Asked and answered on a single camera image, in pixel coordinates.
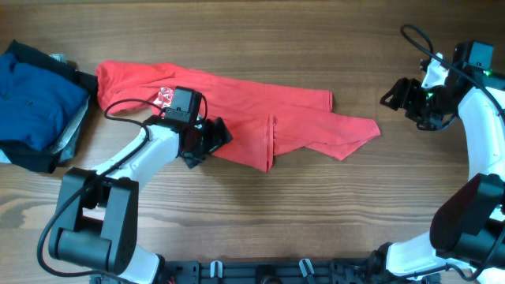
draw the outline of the black mount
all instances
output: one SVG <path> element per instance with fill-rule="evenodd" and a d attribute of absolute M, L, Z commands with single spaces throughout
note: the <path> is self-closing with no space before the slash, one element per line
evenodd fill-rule
<path fill-rule="evenodd" d="M 221 118 L 197 120 L 202 99 L 195 90 L 176 87 L 170 107 L 163 109 L 165 116 L 152 115 L 144 121 L 145 125 L 161 125 L 179 133 L 178 155 L 190 169 L 233 139 Z"/>
<path fill-rule="evenodd" d="M 392 110 L 405 109 L 406 118 L 415 121 L 419 130 L 437 130 L 442 128 L 446 114 L 438 101 L 446 93 L 445 89 L 433 88 L 427 92 L 421 88 L 420 81 L 402 78 L 380 99 L 380 104 Z"/>
<path fill-rule="evenodd" d="M 370 257 L 314 262 L 198 263 L 165 262 L 156 284 L 440 284 L 440 275 L 420 281 L 397 278 L 385 270 L 387 248 L 382 245 Z M 123 284 L 94 275 L 90 284 Z"/>

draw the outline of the red cloth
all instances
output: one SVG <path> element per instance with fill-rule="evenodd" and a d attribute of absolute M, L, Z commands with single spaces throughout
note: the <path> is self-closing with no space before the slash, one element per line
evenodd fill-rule
<path fill-rule="evenodd" d="M 98 65 L 96 76 L 102 109 L 120 99 L 154 101 L 162 88 L 201 92 L 208 101 L 208 117 L 223 118 L 234 138 L 213 155 L 262 171 L 270 170 L 274 155 L 301 147 L 342 160 L 380 135 L 372 119 L 333 114 L 329 91 L 230 79 L 170 63 L 107 61 Z M 123 103 L 111 113 L 144 107 Z"/>

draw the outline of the folded clothes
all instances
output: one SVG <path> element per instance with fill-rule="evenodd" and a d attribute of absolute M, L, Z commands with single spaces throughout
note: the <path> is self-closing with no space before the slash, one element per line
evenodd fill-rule
<path fill-rule="evenodd" d="M 0 140 L 38 151 L 53 142 L 87 97 L 83 88 L 47 70 L 0 56 Z"/>
<path fill-rule="evenodd" d="M 75 155 L 77 141 L 83 129 L 83 124 L 89 114 L 89 98 L 95 98 L 98 82 L 95 76 L 77 71 L 75 67 L 59 62 L 43 52 L 18 43 L 16 40 L 9 45 L 7 53 L 12 53 L 20 63 L 45 69 L 68 82 L 83 88 L 87 95 L 78 111 L 61 131 L 59 137 L 43 150 L 39 151 L 27 144 L 15 140 L 0 140 L 0 150 L 5 153 L 6 159 L 2 162 L 11 162 L 25 169 L 35 172 L 52 173 L 59 162 L 71 159 Z"/>
<path fill-rule="evenodd" d="M 120 99 L 159 101 L 160 90 L 177 86 L 201 92 L 208 101 L 208 117 L 223 118 L 234 138 L 213 155 L 263 171 L 270 170 L 274 155 L 301 147 L 342 160 L 380 135 L 372 119 L 333 114 L 329 91 L 236 80 L 170 63 L 107 61 L 98 65 L 96 76 L 102 109 Z M 143 107 L 131 102 L 110 111 Z"/>

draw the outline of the wooden table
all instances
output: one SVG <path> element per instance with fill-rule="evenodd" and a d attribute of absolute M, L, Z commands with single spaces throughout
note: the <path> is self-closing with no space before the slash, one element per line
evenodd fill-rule
<path fill-rule="evenodd" d="M 418 62 L 425 56 L 399 27 L 423 28 L 446 58 L 462 41 L 493 43 L 493 68 L 505 69 L 498 3 L 4 2 L 2 49 L 15 38 L 48 54 L 64 53 L 89 73 L 107 59 L 173 62 L 222 76 L 328 89 L 334 112 L 377 121 L 381 137 L 343 162 L 301 149 L 276 157 L 267 174 L 217 158 L 193 170 L 181 160 L 163 167 L 140 194 L 138 241 L 168 260 L 367 256 L 384 242 L 429 230 L 433 214 L 468 178 L 466 138 L 460 121 L 441 133 L 420 132 L 403 112 L 379 104 L 397 79 L 421 79 Z M 0 166 L 0 282 L 87 282 L 39 268 L 36 242 L 54 213 L 63 174 L 71 166 L 106 161 L 138 132 L 96 111 L 69 166 L 51 175 Z"/>

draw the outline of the black cable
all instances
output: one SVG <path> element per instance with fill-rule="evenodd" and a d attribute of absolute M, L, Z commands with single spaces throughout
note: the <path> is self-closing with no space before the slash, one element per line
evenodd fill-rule
<path fill-rule="evenodd" d="M 205 122 L 205 120 L 207 119 L 207 108 L 208 108 L 207 99 L 205 98 L 204 95 L 202 95 L 202 99 L 204 99 L 204 103 L 205 103 L 205 114 L 199 121 L 196 122 L 197 125 L 203 124 Z"/>
<path fill-rule="evenodd" d="M 452 114 L 451 117 L 449 118 L 449 120 L 447 120 L 446 122 L 444 122 L 442 124 L 442 126 L 440 126 L 440 128 L 437 129 L 437 131 L 444 130 L 446 127 L 448 127 L 449 125 L 451 125 L 452 122 L 454 122 L 455 119 L 456 119 L 456 114 Z"/>
<path fill-rule="evenodd" d="M 411 28 L 413 29 L 414 31 L 417 32 L 417 34 L 419 36 L 421 36 L 423 39 L 425 39 L 426 43 L 428 44 L 428 47 L 429 47 L 429 54 L 427 54 L 430 58 L 433 58 L 435 55 L 433 55 L 433 44 L 432 44 L 432 41 L 428 38 L 428 36 L 426 34 L 424 34 L 422 32 L 422 30 L 420 30 L 418 27 L 416 27 L 415 25 L 413 24 L 404 24 L 401 28 L 400 28 L 400 32 L 402 33 L 402 36 L 409 42 L 409 43 L 412 43 L 413 46 L 417 47 L 422 47 L 419 43 L 417 43 L 416 41 L 414 41 L 412 38 L 410 38 L 404 31 L 405 28 Z"/>
<path fill-rule="evenodd" d="M 86 183 L 86 185 L 83 185 L 80 189 L 78 189 L 64 204 L 61 205 L 60 208 L 58 208 L 58 210 L 54 213 L 54 215 L 51 217 L 49 222 L 46 224 L 42 233 L 40 234 L 39 244 L 37 245 L 37 261 L 39 262 L 39 265 L 41 266 L 42 269 L 51 273 L 52 275 L 55 275 L 58 277 L 80 277 L 80 276 L 86 276 L 86 275 L 101 274 L 101 275 L 106 275 L 111 278 L 117 278 L 115 275 L 109 275 L 107 273 L 104 273 L 103 271 L 95 271 L 95 270 L 83 271 L 83 272 L 70 272 L 70 273 L 56 271 L 53 268 L 51 268 L 49 265 L 47 265 L 47 263 L 44 261 L 43 246 L 44 246 L 44 242 L 47 238 L 47 235 L 49 234 L 49 231 L 52 228 L 52 226 L 56 223 L 56 220 L 58 220 L 58 218 L 63 214 L 63 212 L 66 210 L 66 208 L 68 206 L 70 206 L 70 204 L 78 196 L 87 192 L 92 186 L 95 186 L 103 177 L 106 177 L 108 174 L 117 170 L 124 162 L 126 162 L 127 160 L 132 158 L 149 141 L 149 129 L 142 122 L 134 121 L 133 119 L 127 119 L 127 118 L 113 118 L 108 115 L 108 112 L 112 107 L 115 107 L 120 103 L 126 103 L 126 102 L 146 103 L 148 105 L 151 105 L 151 106 L 156 107 L 161 110 L 161 108 L 159 106 L 156 106 L 154 103 L 144 101 L 142 99 L 122 99 L 122 100 L 119 100 L 115 103 L 112 103 L 111 105 L 108 106 L 108 108 L 105 109 L 105 111 L 103 113 L 103 116 L 105 118 L 110 119 L 110 120 L 115 120 L 115 121 L 130 122 L 130 123 L 139 125 L 145 131 L 145 137 L 142 140 L 142 142 L 137 147 L 135 147 L 128 155 L 126 155 L 124 158 L 120 159 L 117 163 L 112 165 L 109 169 L 105 170 L 103 173 L 101 173 L 100 175 L 93 178 L 90 182 Z"/>
<path fill-rule="evenodd" d="M 420 45 L 419 43 L 417 43 L 416 41 L 414 41 L 411 37 L 409 37 L 406 33 L 405 33 L 405 28 L 410 28 L 410 29 L 413 29 L 414 31 L 417 32 L 417 34 L 419 34 L 420 36 L 422 36 L 424 39 L 426 39 L 426 42 L 428 43 L 429 47 L 430 47 L 430 50 L 427 50 L 426 48 L 424 48 L 422 45 Z M 491 94 L 491 92 L 489 92 L 484 86 L 482 86 L 481 84 L 479 84 L 477 81 L 475 81 L 472 77 L 468 76 L 466 73 L 464 73 L 463 71 L 459 70 L 458 68 L 454 67 L 451 63 L 449 62 L 446 62 L 445 60 L 439 58 L 438 56 L 434 55 L 433 54 L 433 47 L 432 47 L 432 43 L 431 41 L 429 40 L 429 38 L 426 36 L 426 34 L 424 34 L 418 27 L 414 26 L 414 25 L 411 25 L 411 24 L 404 24 L 401 28 L 400 28 L 400 32 L 402 33 L 402 36 L 409 42 L 411 43 L 413 46 L 415 46 L 418 50 L 422 51 L 424 54 L 427 54 L 429 57 L 437 60 L 438 62 L 442 63 L 442 65 L 444 66 L 447 66 L 449 69 L 451 69 L 452 71 L 456 72 L 457 74 L 459 74 L 459 76 L 462 76 L 463 78 L 467 79 L 470 83 L 474 84 L 475 87 L 479 88 L 480 90 L 482 90 L 482 92 L 488 97 L 488 99 L 492 102 L 492 104 L 495 106 L 495 108 L 498 110 L 498 114 L 499 116 L 502 118 L 502 121 L 503 123 L 505 123 L 505 110 L 503 110 L 503 108 L 500 106 L 500 104 L 498 103 L 498 101 L 495 99 L 495 97 Z"/>

